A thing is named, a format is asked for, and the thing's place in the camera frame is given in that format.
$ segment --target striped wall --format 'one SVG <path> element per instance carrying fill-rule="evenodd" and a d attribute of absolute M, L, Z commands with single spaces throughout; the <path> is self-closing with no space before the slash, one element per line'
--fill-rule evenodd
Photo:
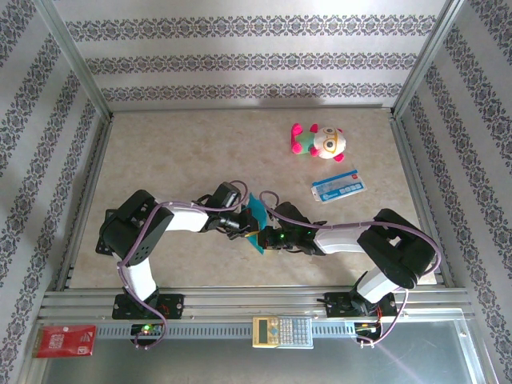
<path fill-rule="evenodd" d="M 402 117 L 499 382 L 512 382 L 511 27 L 511 0 L 468 1 Z"/>
<path fill-rule="evenodd" d="M 114 111 L 392 106 L 443 4 L 55 2 Z"/>
<path fill-rule="evenodd" d="M 0 0 L 0 25 L 0 383 L 8 383 L 68 246 L 99 115 L 30 0 Z"/>

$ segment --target red box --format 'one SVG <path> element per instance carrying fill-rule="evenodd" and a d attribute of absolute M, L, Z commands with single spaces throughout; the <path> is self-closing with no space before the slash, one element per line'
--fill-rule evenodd
<path fill-rule="evenodd" d="M 38 332 L 35 358 L 71 358 L 93 354 L 96 326 L 44 326 Z"/>

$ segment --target purple cable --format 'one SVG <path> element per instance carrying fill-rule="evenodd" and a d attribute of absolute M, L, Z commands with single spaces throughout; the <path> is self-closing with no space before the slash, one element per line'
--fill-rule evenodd
<path fill-rule="evenodd" d="M 233 180 L 231 182 L 231 184 L 233 184 L 233 183 L 241 184 L 245 189 L 245 193 L 244 193 L 243 197 L 236 204 L 234 204 L 233 206 L 230 206 L 228 208 L 208 208 L 205 206 L 199 206 L 192 202 L 161 202 L 161 203 L 157 204 L 150 212 L 150 215 L 148 216 L 146 222 L 144 223 L 144 226 L 142 226 L 142 229 L 141 229 L 140 233 L 138 234 L 137 239 L 135 240 L 134 244 L 130 248 L 130 251 L 128 252 L 128 254 L 126 254 L 126 257 L 123 260 L 121 260 L 120 262 L 118 262 L 117 267 L 118 267 L 119 277 L 121 279 L 123 286 L 126 289 L 126 292 L 131 297 L 133 297 L 135 299 L 135 301 L 138 302 L 141 306 L 143 306 L 149 312 L 155 314 L 162 320 L 162 332 L 160 333 L 160 337 L 158 339 L 156 339 L 154 342 L 152 342 L 151 344 L 149 344 L 148 346 L 144 346 L 145 350 L 149 350 L 149 349 L 153 348 L 154 346 L 159 344 L 164 339 L 164 337 L 166 336 L 166 331 L 167 331 L 167 320 L 163 314 L 161 314 L 160 312 L 158 312 L 156 309 L 152 308 L 151 306 L 147 305 L 143 300 L 141 300 L 136 295 L 136 293 L 131 289 L 130 284 L 128 283 L 128 280 L 124 274 L 123 268 L 126 266 L 126 264 L 128 264 L 128 262 L 134 256 L 135 251 L 137 250 L 138 246 L 140 246 L 142 240 L 144 239 L 144 235 L 146 234 L 148 228 L 150 227 L 151 222 L 153 221 L 154 216 L 156 215 L 156 213 L 158 212 L 158 210 L 160 208 L 162 208 L 164 206 L 177 206 L 177 207 L 181 207 L 181 208 L 196 208 L 198 210 L 202 210 L 205 212 L 206 211 L 225 212 L 228 210 L 236 210 L 238 207 L 240 207 L 244 203 L 245 200 L 247 200 L 247 195 L 249 194 L 249 188 L 247 187 L 247 184 L 245 184 L 241 180 Z M 140 335 L 140 333 L 135 335 L 135 340 L 134 340 L 135 348 L 140 348 L 140 345 L 138 344 L 139 335 Z"/>
<path fill-rule="evenodd" d="M 425 271 L 425 273 L 423 274 L 423 276 L 425 276 L 426 274 L 429 274 L 430 272 L 436 270 L 437 268 L 439 268 L 439 265 L 441 264 L 441 257 L 442 257 L 442 253 L 441 253 L 441 250 L 439 249 L 438 245 L 436 244 L 436 242 L 434 240 L 432 240 L 431 238 L 429 238 L 426 234 L 424 234 L 423 232 L 421 232 L 420 230 L 415 230 L 413 228 L 409 228 L 408 226 L 402 226 L 400 224 L 394 224 L 392 222 L 349 222 L 347 224 L 336 224 L 336 225 L 333 225 L 333 226 L 320 226 L 318 224 L 309 224 L 307 222 L 300 222 L 298 220 L 293 220 L 292 218 L 287 218 L 286 216 L 283 216 L 282 214 L 278 214 L 275 210 L 273 210 L 272 208 L 270 208 L 264 201 L 263 201 L 263 195 L 264 194 L 271 194 L 273 195 L 274 197 L 276 197 L 277 199 L 277 204 L 279 204 L 279 196 L 278 194 L 276 194 L 275 192 L 271 191 L 271 190 L 264 190 L 263 192 L 261 192 L 259 194 L 259 200 L 260 202 L 262 202 L 263 206 L 265 207 L 265 209 L 270 212 L 273 216 L 275 216 L 276 218 L 280 218 L 281 220 L 284 220 L 285 222 L 289 222 L 291 224 L 295 224 L 297 226 L 304 226 L 304 227 L 307 227 L 307 228 L 314 228 L 316 230 L 337 230 L 337 229 L 349 229 L 349 228 L 360 228 L 362 226 L 384 226 L 384 227 L 389 227 L 389 228 L 396 228 L 398 230 L 404 230 L 405 232 L 409 232 L 410 234 L 414 234 L 420 238 L 422 238 L 423 240 L 425 240 L 426 242 L 429 243 L 429 245 L 434 249 L 434 252 L 435 252 L 435 255 L 436 255 L 436 261 L 435 263 L 432 265 L 431 268 L 429 268 L 428 270 Z M 397 312 L 397 315 L 395 316 L 394 320 L 392 321 L 392 323 L 390 324 L 390 327 L 387 329 L 387 331 L 384 333 L 383 336 L 381 336 L 380 338 L 378 338 L 377 340 L 373 341 L 371 338 L 367 338 L 365 336 L 359 336 L 358 337 L 362 340 L 366 340 L 368 341 L 367 344 L 363 344 L 364 346 L 369 346 L 369 345 L 374 345 L 374 344 L 378 344 L 381 340 L 383 340 L 388 334 L 390 334 L 390 332 L 392 331 L 392 329 L 394 328 L 395 324 L 397 323 L 398 321 L 398 318 L 400 317 L 400 315 L 402 314 L 403 312 L 403 309 L 405 308 L 406 306 L 406 303 L 407 303 L 407 299 L 409 297 L 409 291 L 406 290 L 406 296 L 404 297 L 404 300 L 403 300 L 403 303 L 402 303 L 402 306 L 400 307 L 400 310 L 398 310 Z"/>

